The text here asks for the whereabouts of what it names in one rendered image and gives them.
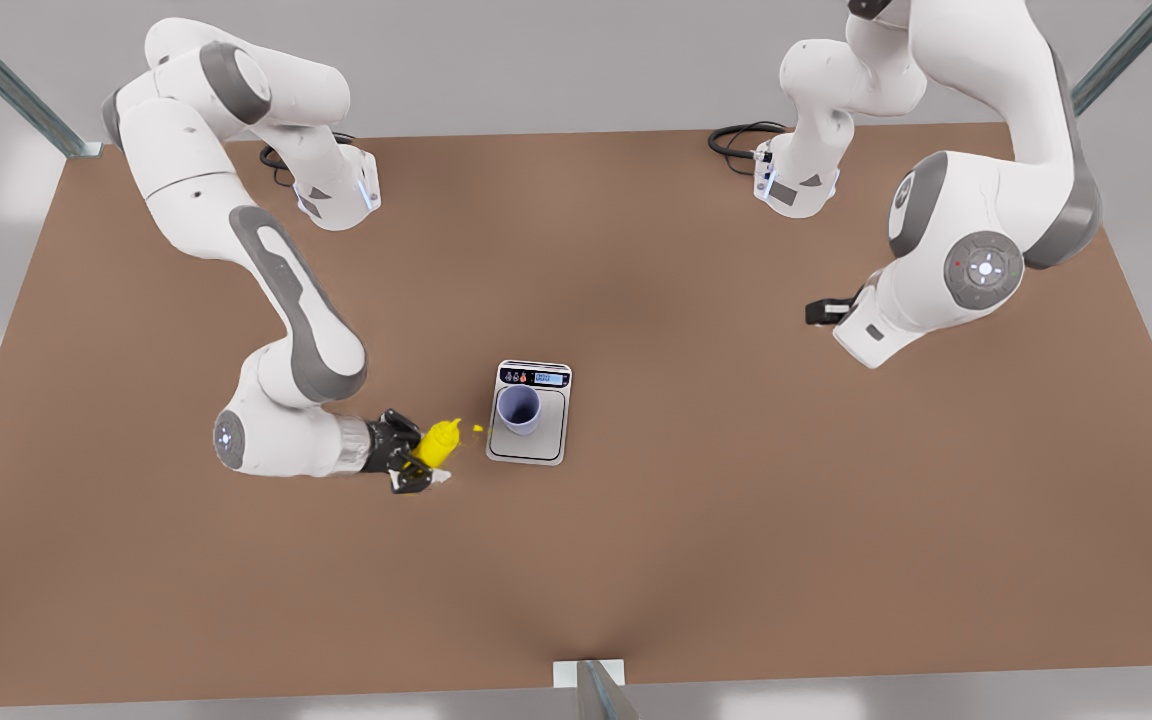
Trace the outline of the silver frame post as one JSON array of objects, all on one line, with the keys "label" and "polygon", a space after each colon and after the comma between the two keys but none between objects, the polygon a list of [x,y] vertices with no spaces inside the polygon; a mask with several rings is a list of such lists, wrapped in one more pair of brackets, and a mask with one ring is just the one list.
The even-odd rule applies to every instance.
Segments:
[{"label": "silver frame post", "polygon": [[1105,54],[1084,74],[1071,91],[1071,103],[1075,118],[1111,88],[1126,68],[1130,67],[1144,50],[1152,44],[1152,0],[1128,28],[1124,29]]},{"label": "silver frame post", "polygon": [[584,659],[554,661],[554,688],[575,688],[579,720],[641,720],[626,696],[626,661]]},{"label": "silver frame post", "polygon": [[82,141],[1,58],[0,97],[65,158],[100,158],[103,154],[103,143]]}]

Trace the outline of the silver kitchen scale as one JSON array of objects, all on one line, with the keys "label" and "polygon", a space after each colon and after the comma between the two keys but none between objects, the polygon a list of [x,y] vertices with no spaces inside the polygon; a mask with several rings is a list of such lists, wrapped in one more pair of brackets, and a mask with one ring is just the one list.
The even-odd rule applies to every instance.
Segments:
[{"label": "silver kitchen scale", "polygon": [[486,456],[556,467],[564,458],[573,369],[503,361],[497,367]]}]

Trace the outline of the lavender cup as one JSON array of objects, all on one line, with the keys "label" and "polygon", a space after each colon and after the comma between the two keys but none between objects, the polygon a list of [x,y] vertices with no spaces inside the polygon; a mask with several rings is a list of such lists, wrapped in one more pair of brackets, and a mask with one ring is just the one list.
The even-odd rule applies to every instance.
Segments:
[{"label": "lavender cup", "polygon": [[517,435],[530,435],[538,429],[541,397],[526,384],[513,384],[498,393],[495,414],[505,427]]}]

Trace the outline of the yellow sauce bottle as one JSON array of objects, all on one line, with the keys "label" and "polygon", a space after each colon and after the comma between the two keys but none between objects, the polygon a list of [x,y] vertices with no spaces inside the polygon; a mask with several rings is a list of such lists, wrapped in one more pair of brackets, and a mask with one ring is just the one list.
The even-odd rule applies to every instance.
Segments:
[{"label": "yellow sauce bottle", "polygon": [[411,457],[431,469],[442,468],[461,445],[460,423],[460,418],[435,423],[411,450]]}]

